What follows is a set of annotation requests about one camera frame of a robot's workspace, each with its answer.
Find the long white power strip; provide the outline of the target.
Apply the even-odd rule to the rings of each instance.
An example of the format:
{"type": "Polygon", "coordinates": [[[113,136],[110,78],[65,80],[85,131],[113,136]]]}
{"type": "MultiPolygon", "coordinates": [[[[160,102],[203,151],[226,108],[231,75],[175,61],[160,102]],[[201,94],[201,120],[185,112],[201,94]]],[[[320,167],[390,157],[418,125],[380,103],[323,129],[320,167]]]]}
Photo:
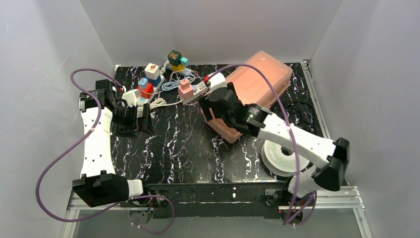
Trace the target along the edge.
{"type": "Polygon", "coordinates": [[[157,80],[151,80],[147,77],[140,78],[136,92],[137,105],[141,106],[146,103],[151,103],[153,98],[156,98],[160,93],[164,81],[165,78],[163,75],[160,75],[157,80]]]}

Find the pink power adapter plug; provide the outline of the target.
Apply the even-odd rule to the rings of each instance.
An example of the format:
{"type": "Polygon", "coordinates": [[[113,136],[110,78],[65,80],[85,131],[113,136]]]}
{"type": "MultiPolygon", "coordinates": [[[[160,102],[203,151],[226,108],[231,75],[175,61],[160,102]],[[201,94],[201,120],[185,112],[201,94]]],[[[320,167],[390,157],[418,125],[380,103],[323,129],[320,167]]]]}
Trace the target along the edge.
{"type": "Polygon", "coordinates": [[[178,94],[182,99],[183,103],[188,103],[194,96],[194,89],[190,83],[190,80],[185,78],[180,81],[178,86],[178,94]]]}

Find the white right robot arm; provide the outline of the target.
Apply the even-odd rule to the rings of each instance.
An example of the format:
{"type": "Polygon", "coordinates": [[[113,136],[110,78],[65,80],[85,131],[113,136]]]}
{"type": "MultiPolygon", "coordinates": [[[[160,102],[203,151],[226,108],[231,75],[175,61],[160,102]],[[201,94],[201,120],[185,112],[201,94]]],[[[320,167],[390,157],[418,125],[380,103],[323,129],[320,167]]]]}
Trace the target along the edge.
{"type": "Polygon", "coordinates": [[[258,104],[244,105],[233,83],[201,97],[199,104],[207,120],[221,119],[242,134],[271,141],[309,160],[313,166],[288,182],[291,195],[302,198],[321,188],[340,190],[349,163],[348,140],[316,136],[294,125],[287,126],[285,120],[258,104]]]}

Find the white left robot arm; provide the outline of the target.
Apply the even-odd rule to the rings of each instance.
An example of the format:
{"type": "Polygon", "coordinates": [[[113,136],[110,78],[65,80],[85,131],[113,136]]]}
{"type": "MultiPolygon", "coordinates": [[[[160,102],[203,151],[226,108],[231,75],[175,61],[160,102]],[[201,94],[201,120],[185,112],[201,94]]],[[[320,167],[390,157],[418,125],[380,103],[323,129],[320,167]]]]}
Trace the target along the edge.
{"type": "Polygon", "coordinates": [[[140,179],[118,176],[111,157],[111,136],[134,137],[137,132],[153,134],[150,104],[140,102],[140,91],[117,95],[109,80],[96,82],[95,90],[80,93],[79,110],[84,132],[84,159],[80,178],[73,191],[89,206],[123,202],[144,193],[140,179]]]}

